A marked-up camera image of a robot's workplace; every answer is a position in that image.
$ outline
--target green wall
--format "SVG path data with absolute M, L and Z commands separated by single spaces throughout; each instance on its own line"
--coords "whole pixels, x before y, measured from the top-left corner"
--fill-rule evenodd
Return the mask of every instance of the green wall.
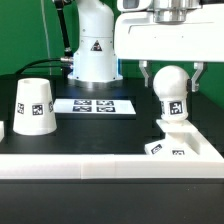
M 114 10 L 116 19 L 119 15 L 116 0 L 104 0 L 103 2 Z M 44 6 L 50 40 L 50 53 L 52 58 L 57 58 L 63 55 L 63 42 L 58 17 L 52 0 L 44 0 Z M 41 0 L 1 0 L 0 9 L 0 74 L 14 73 L 29 62 L 47 58 Z M 70 43 L 73 51 L 75 51 L 78 48 L 79 36 L 75 2 L 66 6 L 64 12 Z M 190 75 L 194 73 L 193 63 L 156 62 L 152 64 L 153 74 L 167 64 L 177 64 Z M 142 78 L 138 69 L 138 62 L 123 61 L 122 68 L 124 77 Z M 200 80 L 200 90 L 224 108 L 224 63 L 208 64 L 208 69 Z

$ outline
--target white cup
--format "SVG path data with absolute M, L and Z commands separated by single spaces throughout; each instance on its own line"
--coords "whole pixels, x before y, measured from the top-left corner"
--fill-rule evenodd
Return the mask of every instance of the white cup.
M 22 135 L 44 135 L 57 128 L 50 83 L 47 79 L 20 79 L 13 130 Z

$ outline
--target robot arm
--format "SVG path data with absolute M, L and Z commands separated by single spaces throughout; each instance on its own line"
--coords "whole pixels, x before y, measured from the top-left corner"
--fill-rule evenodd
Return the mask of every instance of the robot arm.
M 197 91 L 205 63 L 224 61 L 224 4 L 208 2 L 118 0 L 123 13 L 116 22 L 116 54 L 140 61 L 194 62 L 192 91 Z
M 71 3 L 71 0 L 55 1 L 61 3 L 61 8 Z M 73 55 L 73 71 L 67 76 L 68 82 L 87 88 L 120 85 L 122 76 L 113 49 L 113 11 L 99 0 L 75 2 L 79 13 L 79 49 Z

